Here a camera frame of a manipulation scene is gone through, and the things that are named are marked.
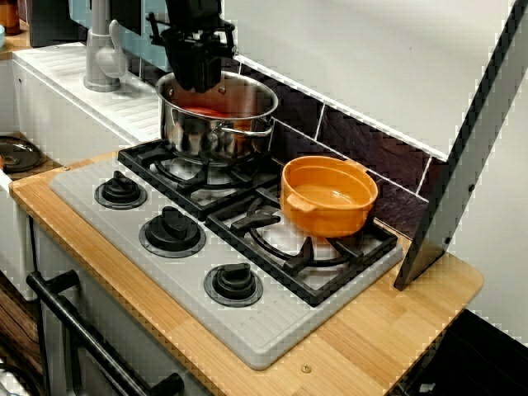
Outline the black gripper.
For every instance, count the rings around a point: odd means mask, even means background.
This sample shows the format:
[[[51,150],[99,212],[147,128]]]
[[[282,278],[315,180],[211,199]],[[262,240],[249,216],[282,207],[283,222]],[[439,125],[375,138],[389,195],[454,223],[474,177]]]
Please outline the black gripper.
[[[221,1],[166,1],[167,13],[150,12],[153,45],[165,48],[178,84],[204,93],[221,79],[222,56],[233,56],[235,26],[220,17]]]

